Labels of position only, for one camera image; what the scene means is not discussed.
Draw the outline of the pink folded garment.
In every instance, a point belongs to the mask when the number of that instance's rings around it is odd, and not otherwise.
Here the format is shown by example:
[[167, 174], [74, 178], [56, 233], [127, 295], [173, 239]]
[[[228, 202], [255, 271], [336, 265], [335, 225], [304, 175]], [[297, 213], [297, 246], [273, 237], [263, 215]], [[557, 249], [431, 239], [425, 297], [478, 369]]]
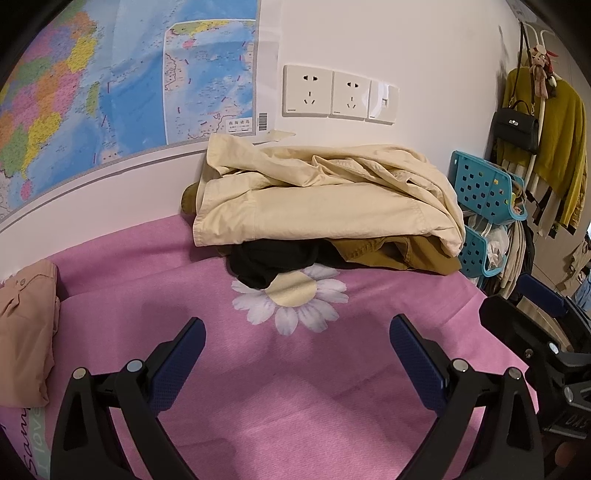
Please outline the pink folded garment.
[[36, 408], [49, 403], [46, 381], [54, 366], [58, 330], [58, 270], [48, 260], [29, 265], [1, 286], [1, 405]]

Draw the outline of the black garment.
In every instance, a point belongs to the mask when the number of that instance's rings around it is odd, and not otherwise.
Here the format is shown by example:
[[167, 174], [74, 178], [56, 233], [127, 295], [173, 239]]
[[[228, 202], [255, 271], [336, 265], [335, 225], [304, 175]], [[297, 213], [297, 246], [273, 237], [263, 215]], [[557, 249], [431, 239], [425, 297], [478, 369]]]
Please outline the black garment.
[[218, 249], [228, 270], [247, 287], [263, 290], [277, 275], [308, 268], [314, 264], [336, 269], [353, 269], [329, 240], [259, 239]]

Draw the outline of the mustard yellow hanging sweater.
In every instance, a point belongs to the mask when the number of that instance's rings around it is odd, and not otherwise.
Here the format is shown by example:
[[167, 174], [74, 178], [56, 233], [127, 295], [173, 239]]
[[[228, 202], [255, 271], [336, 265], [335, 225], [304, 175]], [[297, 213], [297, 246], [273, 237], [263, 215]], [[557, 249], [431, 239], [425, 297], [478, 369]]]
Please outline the mustard yellow hanging sweater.
[[[509, 107], [517, 69], [507, 75], [502, 107]], [[530, 110], [530, 74], [521, 68], [516, 89], [519, 112]], [[498, 164], [520, 165], [527, 170], [531, 154], [503, 140], [497, 140]], [[587, 190], [587, 119], [585, 104], [566, 81], [558, 80], [554, 96], [546, 100], [541, 143], [533, 174], [540, 177], [561, 201], [556, 221], [574, 234], [579, 227]]]

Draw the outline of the colourful wall map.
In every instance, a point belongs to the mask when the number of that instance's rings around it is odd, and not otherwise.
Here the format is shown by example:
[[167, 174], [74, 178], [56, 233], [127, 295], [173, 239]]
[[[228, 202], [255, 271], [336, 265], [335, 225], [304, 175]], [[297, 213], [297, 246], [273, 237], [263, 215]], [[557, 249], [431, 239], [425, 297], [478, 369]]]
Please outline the colourful wall map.
[[279, 1], [74, 1], [1, 90], [1, 215], [104, 164], [276, 120]]

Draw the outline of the teal plastic storage rack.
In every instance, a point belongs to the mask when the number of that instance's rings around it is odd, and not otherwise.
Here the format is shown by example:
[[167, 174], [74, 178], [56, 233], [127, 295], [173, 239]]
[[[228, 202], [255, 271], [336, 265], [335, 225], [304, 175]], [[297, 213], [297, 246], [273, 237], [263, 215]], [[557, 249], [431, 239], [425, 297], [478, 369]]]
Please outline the teal plastic storage rack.
[[470, 278], [494, 277], [506, 266], [509, 227], [527, 218], [522, 178], [479, 157], [455, 151], [454, 187], [464, 215], [466, 240], [461, 271]]

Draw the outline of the cream beige jacket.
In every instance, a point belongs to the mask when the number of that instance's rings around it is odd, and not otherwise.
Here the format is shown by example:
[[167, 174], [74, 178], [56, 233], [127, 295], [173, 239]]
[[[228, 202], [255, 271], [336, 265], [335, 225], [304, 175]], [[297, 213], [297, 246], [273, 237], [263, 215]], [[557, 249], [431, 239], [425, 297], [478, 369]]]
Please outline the cream beige jacket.
[[193, 241], [430, 236], [459, 255], [457, 195], [428, 159], [397, 145], [256, 147], [214, 134], [197, 184]]

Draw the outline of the olive brown garment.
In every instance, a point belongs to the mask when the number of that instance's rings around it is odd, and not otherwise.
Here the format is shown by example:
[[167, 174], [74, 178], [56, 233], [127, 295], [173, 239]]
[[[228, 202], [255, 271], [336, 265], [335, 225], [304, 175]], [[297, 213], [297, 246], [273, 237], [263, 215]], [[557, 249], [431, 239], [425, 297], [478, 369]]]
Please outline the olive brown garment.
[[194, 218], [197, 246], [325, 239], [356, 267], [440, 275], [460, 268], [458, 207], [424, 189], [408, 193], [368, 182], [297, 186], [245, 175], [190, 185], [181, 210]]

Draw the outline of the black handbag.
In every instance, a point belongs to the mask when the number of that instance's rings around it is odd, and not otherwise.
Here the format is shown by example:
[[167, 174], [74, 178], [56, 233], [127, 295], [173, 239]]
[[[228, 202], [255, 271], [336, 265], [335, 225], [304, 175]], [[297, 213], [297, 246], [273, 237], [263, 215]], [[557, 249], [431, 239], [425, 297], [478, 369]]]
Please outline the black handbag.
[[496, 139], [532, 154], [538, 152], [539, 120], [525, 101], [517, 100], [499, 109], [493, 116], [492, 127]]

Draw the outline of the white coat rack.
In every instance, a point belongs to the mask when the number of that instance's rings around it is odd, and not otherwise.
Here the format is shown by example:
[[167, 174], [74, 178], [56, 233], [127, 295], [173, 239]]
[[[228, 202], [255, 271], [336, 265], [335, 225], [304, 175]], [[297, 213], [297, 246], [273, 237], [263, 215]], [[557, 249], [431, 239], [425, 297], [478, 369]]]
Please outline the white coat rack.
[[529, 72], [530, 79], [530, 100], [525, 101], [528, 104], [528, 109], [538, 118], [539, 120], [539, 147], [536, 154], [531, 154], [529, 163], [525, 173], [521, 176], [524, 180], [524, 185], [527, 189], [530, 189], [530, 181], [533, 175], [534, 166], [537, 160], [537, 154], [539, 153], [543, 124], [546, 111], [546, 103], [550, 98], [551, 94], [557, 88], [558, 77], [554, 74], [552, 66], [552, 58], [556, 57], [551, 51], [548, 51], [544, 44], [537, 44], [534, 47], [530, 46], [527, 29], [530, 28], [529, 24], [524, 24], [519, 21], [520, 25], [520, 46], [518, 52], [517, 67], [515, 69], [516, 76], [513, 83], [513, 89], [511, 91], [508, 106], [517, 101], [522, 100], [518, 98], [517, 87], [519, 85], [520, 74], [524, 70], [523, 67], [523, 55], [527, 58], [527, 69]]

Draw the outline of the white wall socket panel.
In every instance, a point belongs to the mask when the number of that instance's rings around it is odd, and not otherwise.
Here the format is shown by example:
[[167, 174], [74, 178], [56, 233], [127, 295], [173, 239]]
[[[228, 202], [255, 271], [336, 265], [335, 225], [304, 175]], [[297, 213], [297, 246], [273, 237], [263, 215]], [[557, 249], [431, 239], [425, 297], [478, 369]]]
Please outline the white wall socket panel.
[[379, 80], [301, 65], [283, 66], [283, 115], [394, 125], [400, 90]]

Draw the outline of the pink floral bed sheet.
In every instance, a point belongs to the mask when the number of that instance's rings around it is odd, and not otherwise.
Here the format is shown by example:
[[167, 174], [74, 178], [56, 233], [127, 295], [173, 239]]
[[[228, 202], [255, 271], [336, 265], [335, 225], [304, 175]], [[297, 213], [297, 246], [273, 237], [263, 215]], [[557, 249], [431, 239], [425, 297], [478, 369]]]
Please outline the pink floral bed sheet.
[[393, 479], [431, 428], [391, 348], [405, 314], [452, 358], [502, 373], [519, 358], [480, 324], [483, 293], [461, 274], [311, 267], [301, 304], [280, 326], [273, 300], [242, 287], [224, 259], [170, 217], [55, 254], [62, 280], [55, 364], [43, 409], [5, 409], [26, 467], [49, 473], [71, 373], [121, 369], [191, 317], [206, 345], [160, 420], [201, 479]]

